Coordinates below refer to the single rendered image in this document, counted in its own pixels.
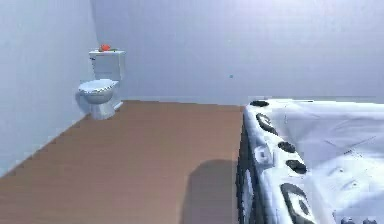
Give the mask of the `white toilet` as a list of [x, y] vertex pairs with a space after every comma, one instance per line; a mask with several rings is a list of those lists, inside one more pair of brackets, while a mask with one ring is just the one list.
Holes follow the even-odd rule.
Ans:
[[78, 91], [90, 106], [91, 117], [95, 120], [114, 116], [123, 104], [120, 87], [126, 72], [125, 56], [123, 50], [89, 52], [93, 78], [81, 83]]

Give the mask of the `white bathtub with black fittings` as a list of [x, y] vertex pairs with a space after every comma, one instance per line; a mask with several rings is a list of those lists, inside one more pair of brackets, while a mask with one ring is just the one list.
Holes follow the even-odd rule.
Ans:
[[384, 104], [251, 101], [236, 196], [239, 224], [384, 224]]

